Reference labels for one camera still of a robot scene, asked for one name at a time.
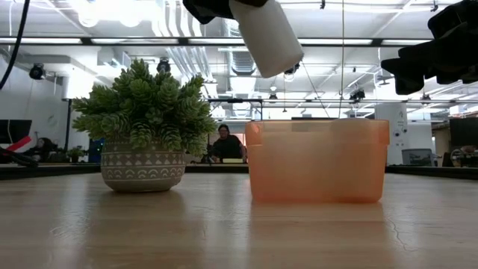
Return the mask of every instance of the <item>pillar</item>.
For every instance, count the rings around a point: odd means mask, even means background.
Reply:
[[[387,120],[390,128],[387,164],[403,164],[402,150],[409,148],[406,104],[385,103],[375,106],[375,119]]]

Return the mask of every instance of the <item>desk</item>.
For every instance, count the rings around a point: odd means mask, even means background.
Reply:
[[[99,174],[0,182],[3,268],[475,268],[476,182],[387,175],[375,205],[252,205],[247,174],[114,194]]]

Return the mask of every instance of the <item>ceiling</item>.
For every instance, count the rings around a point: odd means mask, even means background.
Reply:
[[[96,0],[105,3],[96,6],[95,15],[99,21],[93,27],[85,27],[79,22],[81,8],[78,3],[86,0],[34,0],[28,13],[24,36],[26,37],[154,37],[157,32],[152,29],[152,21],[161,18],[170,18],[171,7],[176,6],[177,34],[188,36],[193,32],[193,18],[188,14],[181,17],[182,6],[180,1],[166,1],[164,13],[158,9],[157,2],[162,0],[137,0],[129,3],[125,8],[120,3],[128,4],[128,0]],[[0,36],[16,35],[22,1],[14,3],[11,0],[0,0]],[[435,15],[431,12],[433,1],[421,0],[345,0],[344,18],[341,11],[341,0],[327,0],[323,10],[319,8],[320,1],[282,0],[279,1],[285,14],[298,37],[342,38],[342,19],[344,19],[344,36],[346,38],[397,38],[397,39],[427,39],[432,38],[427,28],[427,21]],[[439,8],[458,1],[439,0]],[[126,27],[124,18],[137,20],[137,26]],[[181,28],[181,22],[187,21],[187,28]],[[175,31],[169,28],[172,36]],[[204,37],[228,36],[223,19],[214,19],[207,25],[200,26]],[[200,71],[193,51],[200,53],[199,48],[188,48],[183,53],[184,59],[190,58],[193,69]],[[274,87],[278,98],[283,99],[339,99],[339,92],[343,90],[344,98],[348,99],[350,92],[363,89],[367,99],[419,99],[422,93],[413,96],[396,96],[394,94],[393,79],[388,80],[390,85],[380,86],[382,82],[376,75],[388,75],[378,68],[379,61],[397,56],[396,48],[326,48],[304,47],[305,56],[301,67],[294,74],[294,79],[285,79],[283,75],[273,78],[261,78],[258,72],[250,77],[238,78],[231,69],[231,57],[228,48],[205,47],[205,58],[212,78],[217,82],[212,97],[245,96],[249,98],[267,99]],[[115,47],[85,47],[85,46],[23,46],[23,56],[38,55],[66,55],[92,70],[92,74],[101,81],[108,83],[118,75],[119,70],[110,63],[114,58],[121,61],[125,52],[131,58],[145,58],[152,63],[150,69],[155,72],[156,65],[162,57],[170,57],[171,51],[161,46],[115,46]],[[179,67],[172,63],[172,73],[181,78]],[[426,82],[425,93],[431,93],[433,98],[445,100],[456,98],[474,98],[478,93],[478,86],[470,85],[438,85],[434,80]],[[288,103],[288,108],[322,108],[319,102]],[[338,104],[325,104],[327,108],[337,108]],[[282,107],[284,103],[269,104]],[[409,104],[411,110],[423,108],[422,104]],[[449,104],[433,105],[433,113],[443,111]],[[360,110],[366,114],[373,110],[369,105]],[[354,111],[347,105],[343,111]]]

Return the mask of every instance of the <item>black shirt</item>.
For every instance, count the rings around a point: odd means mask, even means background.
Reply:
[[[224,158],[242,158],[242,143],[235,135],[228,135],[226,139],[218,139],[212,145],[212,154]]]

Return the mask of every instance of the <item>woman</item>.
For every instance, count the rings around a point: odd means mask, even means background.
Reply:
[[[219,132],[219,139],[214,142],[211,150],[214,161],[225,158],[242,158],[245,161],[246,150],[239,138],[231,135],[229,127],[226,124],[221,124],[217,131]]]
[[[30,148],[23,155],[32,157],[35,161],[45,162],[50,157],[50,152],[55,150],[56,145],[46,137],[39,138],[37,145]]]

